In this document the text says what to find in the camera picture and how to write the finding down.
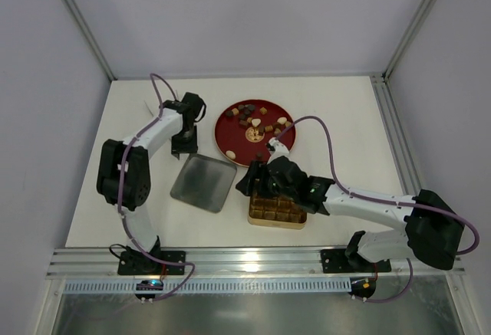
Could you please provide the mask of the gold chocolate box tray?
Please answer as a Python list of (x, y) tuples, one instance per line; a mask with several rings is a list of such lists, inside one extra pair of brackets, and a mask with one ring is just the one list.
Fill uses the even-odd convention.
[(249, 198), (248, 221), (251, 225), (300, 230), (307, 222), (307, 213), (290, 199), (267, 199), (254, 194)]

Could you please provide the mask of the white oval chocolate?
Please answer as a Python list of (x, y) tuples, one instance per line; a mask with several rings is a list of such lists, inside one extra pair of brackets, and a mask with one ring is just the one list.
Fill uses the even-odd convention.
[(236, 155), (235, 153), (232, 151), (232, 150), (227, 150), (226, 151), (226, 155), (230, 158), (230, 159), (235, 159)]

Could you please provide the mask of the silver tin lid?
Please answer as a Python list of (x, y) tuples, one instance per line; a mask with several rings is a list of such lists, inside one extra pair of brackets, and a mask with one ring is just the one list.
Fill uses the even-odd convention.
[(221, 212), (236, 173), (237, 167), (233, 163), (191, 154), (177, 176), (170, 196), (208, 212)]

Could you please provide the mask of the silver metal tongs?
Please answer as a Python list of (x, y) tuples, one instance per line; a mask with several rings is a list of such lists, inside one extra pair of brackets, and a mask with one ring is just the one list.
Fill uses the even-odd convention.
[(174, 101), (173, 95), (167, 91), (159, 91), (161, 99), (158, 99), (158, 96), (155, 94), (155, 90), (152, 92), (151, 97), (147, 97), (143, 100), (143, 105), (145, 106), (145, 109), (148, 111), (151, 117), (157, 117), (158, 114), (160, 113), (160, 108), (161, 105), (166, 101), (166, 100), (171, 100)]

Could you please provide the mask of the red round plate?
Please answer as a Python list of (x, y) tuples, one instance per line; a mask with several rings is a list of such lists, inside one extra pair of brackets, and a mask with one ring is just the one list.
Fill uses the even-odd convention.
[[(259, 109), (265, 107), (268, 111), (266, 115), (261, 115)], [(226, 111), (237, 108), (239, 114), (227, 117)], [(214, 127), (214, 140), (219, 151), (231, 162), (238, 166), (249, 166), (251, 161), (266, 161), (269, 151), (266, 143), (273, 137), (274, 130), (279, 128), (285, 130), (285, 124), (278, 123), (278, 118), (286, 117), (287, 121), (293, 122), (292, 116), (280, 105), (269, 100), (248, 99), (240, 100), (228, 105), (218, 116)], [(261, 123), (253, 127), (252, 119), (260, 119)], [(273, 131), (266, 132), (267, 126), (273, 126)], [(288, 149), (295, 144), (296, 130), (291, 125), (290, 130), (282, 136), (281, 141)], [(230, 159), (226, 155), (227, 150), (232, 150), (236, 157)], [(263, 159), (256, 159), (256, 153), (263, 153)]]

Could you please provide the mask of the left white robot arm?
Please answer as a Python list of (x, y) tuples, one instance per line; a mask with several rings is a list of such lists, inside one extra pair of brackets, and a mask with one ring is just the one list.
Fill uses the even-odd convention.
[(196, 94), (167, 100), (149, 124), (124, 140), (108, 139), (101, 148), (96, 190), (122, 221), (131, 254), (160, 263), (160, 239), (153, 230), (146, 201), (150, 195), (150, 160), (166, 142), (171, 155), (198, 151), (197, 126), (206, 105)]

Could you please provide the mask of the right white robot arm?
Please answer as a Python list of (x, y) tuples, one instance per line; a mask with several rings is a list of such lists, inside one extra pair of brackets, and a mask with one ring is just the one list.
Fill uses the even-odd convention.
[(285, 156), (251, 162), (236, 189), (244, 196), (286, 198), (307, 213), (349, 216), (387, 227), (385, 232), (354, 233), (345, 255), (356, 268), (416, 258), (449, 271), (464, 230), (460, 217), (435, 192), (422, 189), (416, 196), (391, 196), (342, 188), (333, 179), (306, 174)]

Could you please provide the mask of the aluminium front rail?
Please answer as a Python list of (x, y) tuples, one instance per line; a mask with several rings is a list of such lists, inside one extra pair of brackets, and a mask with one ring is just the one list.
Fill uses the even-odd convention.
[[(279, 277), (323, 275), (320, 250), (336, 246), (257, 247), (257, 248), (182, 248), (186, 261), (195, 264), (195, 275), (202, 277)], [(47, 277), (112, 278), (119, 259), (106, 248), (61, 248), (54, 251)], [(408, 274), (404, 259), (391, 259), (387, 275)], [(367, 273), (324, 274), (329, 276), (365, 276)]]

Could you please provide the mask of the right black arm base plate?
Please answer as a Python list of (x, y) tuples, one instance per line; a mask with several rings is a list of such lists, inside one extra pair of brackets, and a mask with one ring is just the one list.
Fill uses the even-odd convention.
[(345, 248), (320, 250), (322, 272), (324, 274), (387, 273), (391, 271), (389, 260), (369, 262), (358, 253), (346, 252)]

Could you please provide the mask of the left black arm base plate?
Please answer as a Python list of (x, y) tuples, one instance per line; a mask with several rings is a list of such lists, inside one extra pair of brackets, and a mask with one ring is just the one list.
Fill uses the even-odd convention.
[(177, 250), (157, 250), (153, 255), (166, 264), (161, 264), (144, 256), (139, 251), (127, 249), (120, 254), (117, 274), (120, 276), (184, 275), (183, 263), (186, 262), (186, 252)]

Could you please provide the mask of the left aluminium frame post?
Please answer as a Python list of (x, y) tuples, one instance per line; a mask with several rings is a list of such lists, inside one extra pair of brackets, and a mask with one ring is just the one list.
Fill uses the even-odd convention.
[(69, 15), (75, 23), (76, 28), (80, 32), (90, 52), (93, 54), (96, 62), (101, 70), (104, 72), (107, 79), (112, 82), (117, 79), (117, 76), (112, 71), (107, 59), (105, 58), (100, 45), (97, 43), (89, 24), (87, 23), (82, 11), (78, 7), (75, 0), (62, 0), (65, 8), (68, 10)]

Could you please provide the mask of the aluminium frame post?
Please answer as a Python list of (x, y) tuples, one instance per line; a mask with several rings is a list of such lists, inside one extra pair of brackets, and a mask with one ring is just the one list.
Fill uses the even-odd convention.
[(417, 6), (417, 10), (414, 12), (409, 25), (407, 26), (404, 34), (399, 41), (394, 53), (392, 54), (386, 69), (383, 72), (383, 79), (389, 81), (390, 77), (396, 71), (398, 65), (412, 44), (413, 40), (418, 35), (428, 15), (433, 9), (437, 0), (421, 0)]
[(80, 32), (90, 52), (93, 54), (96, 62), (101, 70), (104, 72), (107, 79), (112, 82), (117, 79), (117, 76), (112, 71), (107, 59), (105, 58), (100, 45), (97, 43), (89, 24), (87, 23), (82, 11), (78, 7), (75, 0), (62, 0), (65, 8), (68, 10), (69, 15), (75, 23), (76, 28)]

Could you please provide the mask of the right aluminium frame post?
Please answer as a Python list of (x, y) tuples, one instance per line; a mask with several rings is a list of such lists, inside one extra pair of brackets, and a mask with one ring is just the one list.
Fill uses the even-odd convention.
[(421, 0), (417, 6), (417, 10), (414, 12), (409, 25), (407, 26), (404, 34), (399, 41), (394, 53), (392, 54), (386, 69), (383, 72), (383, 79), (389, 81), (390, 77), (396, 71), (398, 65), (412, 44), (413, 40), (418, 35), (428, 15), (433, 9), (437, 0)]

